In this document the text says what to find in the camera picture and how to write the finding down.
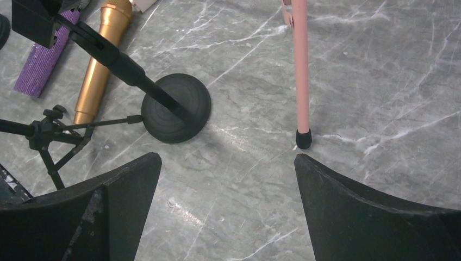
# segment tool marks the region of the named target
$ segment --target black microphone stand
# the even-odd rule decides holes
[[[72,4],[63,5],[63,0],[12,0],[11,27],[47,48],[55,42],[54,31],[59,26],[67,28],[69,39],[120,80],[146,93],[141,115],[147,131],[156,139],[180,143],[203,129],[211,114],[210,93],[203,83],[181,73],[167,75],[154,83],[140,65],[90,26],[82,21],[73,24],[60,15],[77,8],[80,1],[68,2]]]
[[[66,113],[66,109],[60,105],[56,105],[52,110],[47,109],[43,112],[45,116],[43,120],[33,121],[30,125],[0,119],[0,132],[25,136],[29,140],[30,149],[40,153],[48,174],[51,176],[58,190],[64,188],[64,183],[58,173],[59,169],[88,144],[95,127],[120,123],[133,124],[142,121],[141,115],[133,115],[126,117],[126,119],[66,126],[60,121],[64,117],[64,113]],[[75,129],[83,128],[86,129],[83,136],[74,131]],[[54,163],[48,151],[49,144],[52,141],[73,144],[75,147],[57,163]]]
[[[165,143],[180,143],[205,126],[211,114],[211,97],[198,79],[177,73],[154,83],[140,65],[86,23],[73,24],[60,14],[54,20],[69,29],[69,38],[113,75],[146,93],[141,115],[152,136]]]
[[[70,31],[72,41],[106,66],[113,75],[146,93],[141,115],[128,116],[126,119],[66,126],[59,121],[66,109],[56,105],[52,110],[43,112],[45,118],[42,121],[34,121],[31,125],[0,120],[0,132],[25,136],[29,140],[29,147],[40,153],[57,189],[64,188],[59,169],[91,140],[97,126],[143,122],[152,136],[174,144],[193,138],[207,123],[211,114],[211,97],[203,83],[193,76],[180,73],[165,76],[154,83],[141,66],[87,24],[73,24],[60,15],[63,11],[77,8],[79,0],[67,1],[66,4],[63,4],[63,0],[11,2],[13,31],[51,48],[56,40],[54,32],[58,29],[57,25],[61,25]],[[83,136],[74,131],[82,128],[86,129]],[[73,144],[75,147],[54,163],[48,152],[52,141]]]

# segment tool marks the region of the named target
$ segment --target rubber cane tip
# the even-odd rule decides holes
[[[300,133],[296,130],[296,145],[302,150],[308,149],[312,144],[312,132]]]

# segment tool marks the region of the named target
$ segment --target black pointed object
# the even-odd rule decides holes
[[[461,260],[461,211],[385,194],[305,154],[295,169],[316,261]]]
[[[134,260],[160,175],[148,153],[22,204],[0,204],[0,260]]]

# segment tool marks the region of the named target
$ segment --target black rubber tip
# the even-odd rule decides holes
[[[308,133],[301,134],[296,130],[296,145],[298,148],[305,150],[312,144],[312,132],[309,129]]]
[[[0,14],[0,49],[3,48],[3,46],[8,40],[8,37],[10,37],[10,31],[10,20],[8,20],[8,18]]]

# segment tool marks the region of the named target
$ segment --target white object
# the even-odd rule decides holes
[[[129,0],[136,10],[144,13],[149,7],[157,2],[157,0]]]

